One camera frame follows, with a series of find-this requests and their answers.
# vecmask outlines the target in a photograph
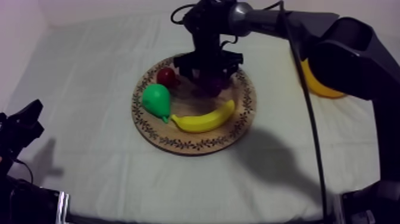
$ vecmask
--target wooden plate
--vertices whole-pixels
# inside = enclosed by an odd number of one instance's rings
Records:
[[[175,154],[204,155],[228,147],[249,129],[255,116],[257,99],[253,84],[241,69],[232,75],[230,87],[216,98],[200,97],[196,94],[199,89],[183,76],[178,76],[181,84],[170,89],[171,114],[178,117],[207,114],[233,99],[236,104],[234,115],[217,129],[205,133],[186,133],[179,130],[172,120],[165,124],[149,114],[142,107],[142,94],[148,85],[156,83],[157,73],[164,67],[171,67],[178,74],[173,57],[159,62],[138,81],[132,98],[133,122],[150,143]]]

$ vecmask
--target toy apple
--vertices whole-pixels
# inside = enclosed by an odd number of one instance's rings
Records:
[[[167,88],[173,88],[179,84],[175,71],[169,67],[161,69],[157,73],[157,83]]]

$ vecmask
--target white table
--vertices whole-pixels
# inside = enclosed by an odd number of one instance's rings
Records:
[[[387,38],[395,49],[398,41]],[[249,133],[230,148],[180,157],[136,130],[133,89],[160,60],[192,50],[167,13],[136,13],[52,29],[7,113],[39,98],[45,132],[25,149],[35,183],[72,195],[71,211],[163,223],[276,222],[321,217],[307,109],[287,41],[252,33],[227,49],[257,91]],[[373,109],[354,97],[312,96],[329,194],[379,179]],[[12,173],[27,177],[22,167]]]

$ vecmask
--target yellow banana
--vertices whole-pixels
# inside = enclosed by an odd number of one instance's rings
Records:
[[[220,108],[202,116],[177,117],[175,114],[171,119],[185,132],[208,132],[223,125],[235,112],[235,102],[230,100]]]

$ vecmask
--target toy pear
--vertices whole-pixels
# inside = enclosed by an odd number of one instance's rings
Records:
[[[170,92],[160,84],[151,84],[143,91],[142,105],[147,112],[168,123],[171,113]]]

